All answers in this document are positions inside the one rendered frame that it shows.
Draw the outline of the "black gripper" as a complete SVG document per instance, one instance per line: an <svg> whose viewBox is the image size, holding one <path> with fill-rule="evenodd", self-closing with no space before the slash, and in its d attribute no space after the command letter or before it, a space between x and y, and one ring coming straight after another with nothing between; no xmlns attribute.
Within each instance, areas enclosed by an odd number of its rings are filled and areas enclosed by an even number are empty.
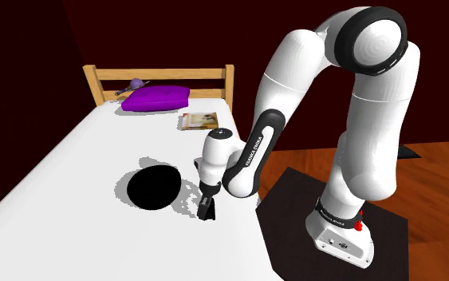
<svg viewBox="0 0 449 281"><path fill-rule="evenodd" d="M197 210L199 219L215 220L215 200L213 196L219 193L221 186L220 181L216 185L205 184L202 181L199 182L199 190L202 193Z"/></svg>

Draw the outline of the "black round object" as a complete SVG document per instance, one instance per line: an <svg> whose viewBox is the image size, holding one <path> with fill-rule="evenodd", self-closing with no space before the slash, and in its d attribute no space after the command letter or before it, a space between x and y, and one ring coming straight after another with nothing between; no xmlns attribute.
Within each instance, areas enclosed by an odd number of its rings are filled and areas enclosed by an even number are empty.
<svg viewBox="0 0 449 281"><path fill-rule="evenodd" d="M138 208L160 210L177 198L181 181L177 168L164 164L153 165L132 176L128 182L127 195Z"/></svg>

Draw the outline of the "dark robot stand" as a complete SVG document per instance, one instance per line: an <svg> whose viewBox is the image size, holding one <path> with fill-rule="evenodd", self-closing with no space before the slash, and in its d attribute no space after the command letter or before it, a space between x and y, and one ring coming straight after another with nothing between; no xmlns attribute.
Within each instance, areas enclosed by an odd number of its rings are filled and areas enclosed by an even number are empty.
<svg viewBox="0 0 449 281"><path fill-rule="evenodd" d="M375 246L365 269L314 246L305 218L325 183L287 168L256 208L274 271L285 281L409 281L408 220L366 202L364 222Z"/></svg>

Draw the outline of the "tan book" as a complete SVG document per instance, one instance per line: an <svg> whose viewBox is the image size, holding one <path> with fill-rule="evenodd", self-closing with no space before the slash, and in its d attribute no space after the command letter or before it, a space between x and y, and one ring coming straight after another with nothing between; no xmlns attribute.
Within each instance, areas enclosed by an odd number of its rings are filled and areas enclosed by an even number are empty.
<svg viewBox="0 0 449 281"><path fill-rule="evenodd" d="M184 113L178 123L179 130L216 129L219 126L217 113Z"/></svg>

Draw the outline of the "purple pillow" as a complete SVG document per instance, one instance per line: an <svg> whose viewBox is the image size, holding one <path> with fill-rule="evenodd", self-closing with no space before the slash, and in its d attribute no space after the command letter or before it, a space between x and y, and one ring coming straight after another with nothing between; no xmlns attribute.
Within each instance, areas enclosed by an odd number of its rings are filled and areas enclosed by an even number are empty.
<svg viewBox="0 0 449 281"><path fill-rule="evenodd" d="M188 107L190 89L177 85L156 85L134 91L121 103L124 111L156 112Z"/></svg>

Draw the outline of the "white bed with wooden headboard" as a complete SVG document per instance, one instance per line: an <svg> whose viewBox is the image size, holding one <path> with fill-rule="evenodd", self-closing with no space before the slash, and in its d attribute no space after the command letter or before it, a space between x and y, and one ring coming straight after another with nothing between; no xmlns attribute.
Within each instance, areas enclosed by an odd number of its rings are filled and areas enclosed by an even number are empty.
<svg viewBox="0 0 449 281"><path fill-rule="evenodd" d="M258 196L215 197L196 215L193 164L206 132L182 112L93 109L0 202L0 281L282 281L256 216ZM156 164L179 170L175 201L158 211L128 198L130 178Z"/></svg>

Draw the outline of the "purple ball on stick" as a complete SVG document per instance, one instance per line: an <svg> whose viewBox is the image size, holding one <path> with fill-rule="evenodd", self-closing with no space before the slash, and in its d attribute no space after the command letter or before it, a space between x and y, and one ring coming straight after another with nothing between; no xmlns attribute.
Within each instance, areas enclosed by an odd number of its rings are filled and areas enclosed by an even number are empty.
<svg viewBox="0 0 449 281"><path fill-rule="evenodd" d="M126 92L138 90L138 89L144 87L147 83L149 83L149 81L143 81L143 80L141 80L139 78L133 78L132 80L130 80L130 83L129 83L128 87L126 87L126 88L124 88L122 90L117 91L115 93L115 95L119 96L119 95L121 95L123 93L126 93Z"/></svg>

